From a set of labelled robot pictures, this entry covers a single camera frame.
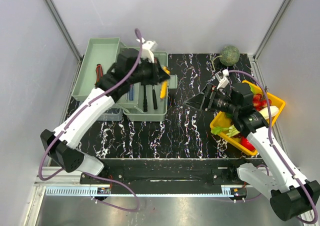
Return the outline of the yellow utility knife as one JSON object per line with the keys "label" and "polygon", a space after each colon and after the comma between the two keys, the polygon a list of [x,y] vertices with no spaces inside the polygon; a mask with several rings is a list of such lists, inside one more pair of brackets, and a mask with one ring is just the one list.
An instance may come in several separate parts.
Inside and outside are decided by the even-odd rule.
{"label": "yellow utility knife", "polygon": [[164,99],[167,95],[167,88],[168,88],[168,81],[164,81],[161,84],[161,90],[160,90],[160,99]]}

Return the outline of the steel claw hammer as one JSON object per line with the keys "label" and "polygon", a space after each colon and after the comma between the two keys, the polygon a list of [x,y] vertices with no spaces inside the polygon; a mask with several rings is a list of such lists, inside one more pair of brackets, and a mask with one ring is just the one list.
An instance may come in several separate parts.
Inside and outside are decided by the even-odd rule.
{"label": "steel claw hammer", "polygon": [[153,109],[157,110],[158,103],[157,103],[157,95],[156,95],[156,90],[154,85],[152,85],[152,101],[153,101]]}

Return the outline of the black rubber mallet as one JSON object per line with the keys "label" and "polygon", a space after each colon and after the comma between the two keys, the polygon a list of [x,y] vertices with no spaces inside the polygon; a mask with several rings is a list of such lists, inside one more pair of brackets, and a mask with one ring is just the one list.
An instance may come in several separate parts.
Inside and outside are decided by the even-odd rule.
{"label": "black rubber mallet", "polygon": [[143,112],[148,111],[147,85],[143,84]]}

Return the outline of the blue handled screwdriver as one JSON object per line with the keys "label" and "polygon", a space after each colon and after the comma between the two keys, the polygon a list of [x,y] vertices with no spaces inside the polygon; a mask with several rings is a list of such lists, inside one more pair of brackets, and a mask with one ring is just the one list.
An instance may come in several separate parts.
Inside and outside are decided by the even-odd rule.
{"label": "blue handled screwdriver", "polygon": [[134,85],[131,84],[128,92],[128,100],[133,101],[134,100]]}

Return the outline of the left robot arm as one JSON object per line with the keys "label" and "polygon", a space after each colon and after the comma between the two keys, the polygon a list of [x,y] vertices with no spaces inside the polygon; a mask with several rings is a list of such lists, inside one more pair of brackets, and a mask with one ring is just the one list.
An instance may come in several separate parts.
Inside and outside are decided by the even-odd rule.
{"label": "left robot arm", "polygon": [[67,173],[89,173],[96,183],[106,182],[109,172],[102,161],[76,149],[80,140],[105,111],[129,92],[131,85],[158,85],[170,79],[154,56],[157,43],[143,38],[139,43],[139,50],[128,48],[118,55],[116,62],[98,80],[88,97],[68,119],[54,130],[45,129],[41,133],[44,155],[50,157]]}

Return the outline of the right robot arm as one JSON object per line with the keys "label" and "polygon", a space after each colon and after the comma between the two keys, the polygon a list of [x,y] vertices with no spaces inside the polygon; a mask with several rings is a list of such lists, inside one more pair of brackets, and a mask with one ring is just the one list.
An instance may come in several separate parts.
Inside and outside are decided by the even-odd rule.
{"label": "right robot arm", "polygon": [[186,100],[185,105],[232,116],[235,128],[258,151],[272,175],[268,176],[246,162],[229,169],[228,180],[233,184],[244,181],[253,186],[269,200],[278,218],[288,221],[315,208],[320,198],[320,184],[316,180],[308,180],[284,153],[269,131],[271,126],[254,108],[253,97],[247,83],[236,83],[230,96],[207,84],[200,93]]}

